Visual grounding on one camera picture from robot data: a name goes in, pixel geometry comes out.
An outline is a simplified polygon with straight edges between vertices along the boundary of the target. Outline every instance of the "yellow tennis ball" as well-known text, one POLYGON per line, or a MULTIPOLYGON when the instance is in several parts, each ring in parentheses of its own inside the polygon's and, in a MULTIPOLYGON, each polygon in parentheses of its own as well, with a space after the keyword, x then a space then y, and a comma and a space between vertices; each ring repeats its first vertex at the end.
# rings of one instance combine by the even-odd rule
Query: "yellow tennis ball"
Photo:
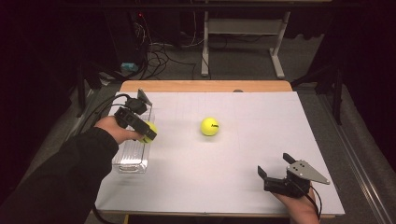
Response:
POLYGON ((201 122, 201 132, 204 135, 212 136, 219 131, 219 123, 214 118, 206 118, 201 122))
MULTIPOLYGON (((145 122, 148 124, 148 126, 150 127, 150 129, 152 131, 154 131, 155 133, 157 132, 157 127, 155 127, 154 123, 152 123, 150 121, 145 121, 145 122)), ((147 136, 144 136, 142 139, 139 139, 139 142, 147 144, 147 143, 152 142, 152 140, 149 139, 147 136)))

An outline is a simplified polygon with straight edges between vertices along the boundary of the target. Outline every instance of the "transparent box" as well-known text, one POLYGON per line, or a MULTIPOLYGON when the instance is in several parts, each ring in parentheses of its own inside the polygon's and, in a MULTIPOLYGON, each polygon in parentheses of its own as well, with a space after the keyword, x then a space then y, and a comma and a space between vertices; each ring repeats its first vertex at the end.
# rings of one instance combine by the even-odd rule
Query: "transparent box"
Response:
MULTIPOLYGON (((154 123, 151 113, 139 116, 144 121, 154 123)), ((139 141, 128 140, 119 145, 119 151, 112 160, 113 169, 121 174, 143 174, 149 163, 149 148, 151 144, 143 144, 139 141)))

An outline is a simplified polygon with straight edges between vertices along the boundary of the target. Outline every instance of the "gray carpet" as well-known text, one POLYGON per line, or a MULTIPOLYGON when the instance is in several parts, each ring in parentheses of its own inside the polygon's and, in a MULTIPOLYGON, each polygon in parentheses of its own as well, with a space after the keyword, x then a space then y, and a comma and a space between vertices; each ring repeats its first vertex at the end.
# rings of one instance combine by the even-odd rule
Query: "gray carpet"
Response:
MULTIPOLYGON (((254 38, 242 36, 238 38, 249 40, 249 42, 230 38, 227 39, 227 45, 225 45, 222 37, 209 39, 209 46, 212 47, 209 53, 210 77, 200 76, 202 46, 182 49, 166 47, 167 55, 178 63, 168 61, 164 70, 150 79, 276 79, 267 51, 273 46, 275 39, 265 37, 258 41, 251 41, 254 38)), ((298 36, 295 39, 283 41, 279 58, 287 81, 293 81, 306 73, 320 40, 321 38, 304 40, 298 36)), ((155 59, 155 56, 151 56, 153 60, 150 64, 156 65, 159 61, 155 59)), ((392 223, 392 220, 396 220, 395 214, 391 213, 391 211, 396 211, 396 175, 367 131, 350 99, 347 88, 343 89, 341 107, 343 125, 340 126, 334 123, 330 115, 329 100, 332 96, 330 94, 316 95, 314 87, 315 83, 303 84, 295 88, 295 91, 300 96, 305 114, 346 210, 344 216, 324 219, 321 223, 392 223)), ((119 88, 120 83, 110 83, 99 91, 87 92, 89 106, 85 115, 108 96, 114 95, 119 88)), ((78 103, 75 92, 71 99, 73 104, 53 126, 26 176, 55 153, 60 144, 85 118, 76 118, 78 103)), ((104 218, 116 223, 123 221, 122 215, 105 215, 104 218)), ((225 219, 223 223, 267 223, 267 221, 234 218, 225 219)), ((162 219, 161 221, 161 223, 171 222, 175 223, 174 220, 162 219)), ((86 224, 94 223, 100 222, 93 215, 89 215, 86 224)), ((150 223, 150 221, 135 217, 133 223, 150 223)))

